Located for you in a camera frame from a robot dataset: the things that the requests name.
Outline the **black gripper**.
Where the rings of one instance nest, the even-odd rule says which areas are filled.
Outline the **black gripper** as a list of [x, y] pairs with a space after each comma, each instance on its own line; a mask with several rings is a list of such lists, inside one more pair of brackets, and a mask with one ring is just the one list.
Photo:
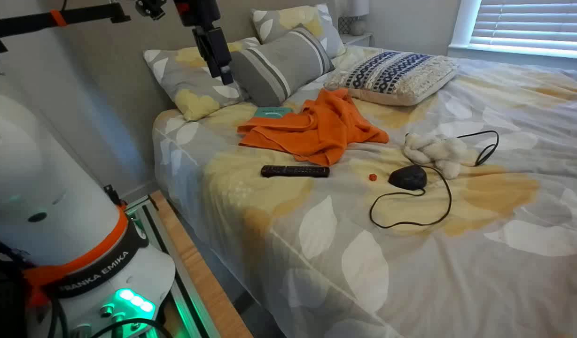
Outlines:
[[195, 26], [191, 34], [195, 37], [198, 54], [208, 66], [210, 75], [217, 77], [223, 84], [230, 84], [230, 52], [227, 49], [223, 32], [217, 26], [212, 26], [210, 30]]

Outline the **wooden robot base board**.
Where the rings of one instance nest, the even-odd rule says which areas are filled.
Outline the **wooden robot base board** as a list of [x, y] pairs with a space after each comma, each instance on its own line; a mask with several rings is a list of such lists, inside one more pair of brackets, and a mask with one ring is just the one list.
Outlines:
[[174, 281], [157, 315], [170, 338], [251, 338], [165, 195], [140, 197], [127, 214], [174, 263]]

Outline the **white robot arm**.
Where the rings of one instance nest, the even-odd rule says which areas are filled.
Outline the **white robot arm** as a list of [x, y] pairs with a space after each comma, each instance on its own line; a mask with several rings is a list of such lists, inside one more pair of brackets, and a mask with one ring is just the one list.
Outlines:
[[0, 75], [0, 338], [172, 338], [157, 313], [174, 276]]

